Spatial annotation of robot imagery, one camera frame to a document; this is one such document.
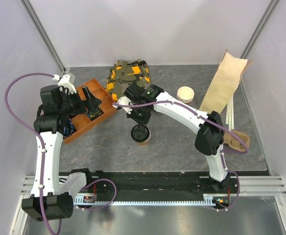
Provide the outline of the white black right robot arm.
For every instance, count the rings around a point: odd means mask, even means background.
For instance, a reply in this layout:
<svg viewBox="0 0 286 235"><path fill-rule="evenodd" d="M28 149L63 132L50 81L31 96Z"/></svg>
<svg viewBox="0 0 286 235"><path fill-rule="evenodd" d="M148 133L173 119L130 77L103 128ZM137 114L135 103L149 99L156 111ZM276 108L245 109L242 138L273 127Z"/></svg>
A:
<svg viewBox="0 0 286 235"><path fill-rule="evenodd" d="M148 88L129 85L117 101L127 117L137 122L131 130L131 138L145 144L151 132L147 124L153 111L165 114L185 125L196 135L195 148L205 155L209 166L210 187L214 192L223 192L228 187L229 173L222 154L224 130L220 114L199 111L172 97L156 85Z"/></svg>

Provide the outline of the single brown paper cup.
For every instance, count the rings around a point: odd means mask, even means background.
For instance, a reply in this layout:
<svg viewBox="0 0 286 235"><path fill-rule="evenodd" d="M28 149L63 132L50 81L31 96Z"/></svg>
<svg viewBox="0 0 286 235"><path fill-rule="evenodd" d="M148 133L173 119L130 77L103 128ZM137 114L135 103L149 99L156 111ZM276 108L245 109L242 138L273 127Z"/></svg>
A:
<svg viewBox="0 0 286 235"><path fill-rule="evenodd" d="M138 138L133 138L133 140L141 147L144 147L148 144L149 139L151 137L151 134L148 134L145 138L143 138L142 140L139 140Z"/></svg>

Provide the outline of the stack of paper cups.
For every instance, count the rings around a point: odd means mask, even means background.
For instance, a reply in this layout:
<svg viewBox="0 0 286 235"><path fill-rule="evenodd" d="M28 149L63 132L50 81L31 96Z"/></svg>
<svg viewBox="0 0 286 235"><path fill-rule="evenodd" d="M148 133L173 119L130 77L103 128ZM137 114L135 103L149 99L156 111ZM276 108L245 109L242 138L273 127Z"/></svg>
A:
<svg viewBox="0 0 286 235"><path fill-rule="evenodd" d="M178 89L176 96L179 101L188 104L194 99L195 92L192 88L183 86Z"/></svg>

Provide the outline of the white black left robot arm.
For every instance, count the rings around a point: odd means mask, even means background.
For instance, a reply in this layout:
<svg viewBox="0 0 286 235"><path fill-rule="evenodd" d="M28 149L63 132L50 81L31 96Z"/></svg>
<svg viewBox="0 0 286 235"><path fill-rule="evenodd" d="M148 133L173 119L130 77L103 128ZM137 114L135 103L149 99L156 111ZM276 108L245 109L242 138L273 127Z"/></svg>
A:
<svg viewBox="0 0 286 235"><path fill-rule="evenodd" d="M58 85L41 88L42 104L37 111L34 129L37 138L36 175L30 197L22 201L22 209L34 220L70 218L73 214L73 200L82 192L93 189L93 180L88 168L75 169L69 173L65 183L59 182L59 158L64 137L72 128L69 117L99 110L101 100L83 86L86 97L82 100L77 92Z"/></svg>

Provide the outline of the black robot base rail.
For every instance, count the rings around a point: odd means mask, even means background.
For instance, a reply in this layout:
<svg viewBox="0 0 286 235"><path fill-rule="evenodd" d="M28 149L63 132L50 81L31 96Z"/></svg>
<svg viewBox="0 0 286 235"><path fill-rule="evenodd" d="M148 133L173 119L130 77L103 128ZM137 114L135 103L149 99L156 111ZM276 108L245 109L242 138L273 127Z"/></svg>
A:
<svg viewBox="0 0 286 235"><path fill-rule="evenodd" d="M201 200L204 194L238 192L236 177L227 177L224 183L212 180L207 171L172 172L104 172L93 171L87 183L96 179L109 179L116 185L116 198L138 200Z"/></svg>

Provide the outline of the black plastic cup lid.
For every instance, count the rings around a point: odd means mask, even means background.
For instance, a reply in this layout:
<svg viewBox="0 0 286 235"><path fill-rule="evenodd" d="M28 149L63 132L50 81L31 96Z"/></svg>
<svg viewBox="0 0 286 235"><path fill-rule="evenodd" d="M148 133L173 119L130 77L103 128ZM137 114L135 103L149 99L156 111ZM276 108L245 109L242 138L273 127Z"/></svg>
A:
<svg viewBox="0 0 286 235"><path fill-rule="evenodd" d="M139 140L142 140L145 138L148 134L151 134L148 127L144 125L136 125L131 130L131 138L133 139L138 138Z"/></svg>

